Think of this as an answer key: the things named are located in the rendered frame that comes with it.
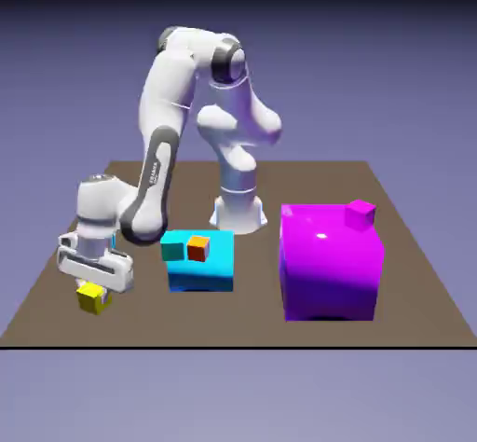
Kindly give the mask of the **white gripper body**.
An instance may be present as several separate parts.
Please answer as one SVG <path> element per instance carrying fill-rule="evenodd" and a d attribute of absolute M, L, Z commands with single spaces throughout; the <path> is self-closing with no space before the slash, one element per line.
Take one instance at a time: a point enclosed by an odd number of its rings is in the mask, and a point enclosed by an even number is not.
<path fill-rule="evenodd" d="M 80 255 L 76 249 L 60 246 L 57 266 L 59 271 L 76 279 L 117 293 L 124 293 L 133 286 L 133 260 L 116 249 L 106 249 L 98 259 L 90 259 Z"/>

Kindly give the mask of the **small yellow cube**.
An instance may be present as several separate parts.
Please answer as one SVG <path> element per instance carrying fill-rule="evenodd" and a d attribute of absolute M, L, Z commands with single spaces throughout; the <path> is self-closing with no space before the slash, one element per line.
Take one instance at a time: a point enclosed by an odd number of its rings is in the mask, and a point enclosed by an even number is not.
<path fill-rule="evenodd" d="M 76 295 L 81 310 L 99 315 L 109 304 L 101 303 L 103 287 L 96 283 L 86 282 L 76 289 Z"/>

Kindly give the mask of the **small teal cube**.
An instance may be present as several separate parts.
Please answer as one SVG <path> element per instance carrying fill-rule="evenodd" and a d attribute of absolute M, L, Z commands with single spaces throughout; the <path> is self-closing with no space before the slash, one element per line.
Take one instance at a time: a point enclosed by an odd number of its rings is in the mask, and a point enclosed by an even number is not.
<path fill-rule="evenodd" d="M 182 242 L 162 242 L 160 249 L 165 262 L 184 260 L 184 244 Z"/>

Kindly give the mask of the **small orange cube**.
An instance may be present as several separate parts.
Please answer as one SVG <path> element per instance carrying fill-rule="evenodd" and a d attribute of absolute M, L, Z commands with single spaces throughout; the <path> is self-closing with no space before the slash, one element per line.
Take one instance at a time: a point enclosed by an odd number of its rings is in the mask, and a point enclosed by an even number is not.
<path fill-rule="evenodd" d="M 210 252 L 210 238 L 192 235 L 186 245 L 187 258 L 191 261 L 205 262 Z"/>

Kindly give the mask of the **small magenta cube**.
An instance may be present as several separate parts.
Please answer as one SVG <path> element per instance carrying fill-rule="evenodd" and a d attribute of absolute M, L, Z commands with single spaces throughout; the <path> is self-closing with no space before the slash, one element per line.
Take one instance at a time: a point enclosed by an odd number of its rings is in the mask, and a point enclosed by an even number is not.
<path fill-rule="evenodd" d="M 345 206 L 345 224 L 352 229 L 365 231 L 374 225 L 376 206 L 364 200 L 354 200 Z"/>

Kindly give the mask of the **large cyan box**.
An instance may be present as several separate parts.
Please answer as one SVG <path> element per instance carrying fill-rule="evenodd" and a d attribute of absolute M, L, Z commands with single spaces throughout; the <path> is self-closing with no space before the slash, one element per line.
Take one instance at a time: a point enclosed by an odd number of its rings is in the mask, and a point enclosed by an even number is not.
<path fill-rule="evenodd" d="M 186 245 L 192 235 L 210 238 L 210 252 L 205 262 L 187 258 Z M 162 242 L 182 242 L 184 260 L 166 263 L 171 292 L 232 292 L 234 281 L 234 233 L 228 230 L 175 229 L 166 231 Z"/>

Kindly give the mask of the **large magenta box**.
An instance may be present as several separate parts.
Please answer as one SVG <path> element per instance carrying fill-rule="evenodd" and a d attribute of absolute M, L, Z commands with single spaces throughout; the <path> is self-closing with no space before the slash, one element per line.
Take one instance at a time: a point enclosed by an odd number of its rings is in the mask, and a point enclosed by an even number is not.
<path fill-rule="evenodd" d="M 385 246 L 345 224 L 348 204 L 283 204 L 279 282 L 287 321 L 371 321 Z"/>

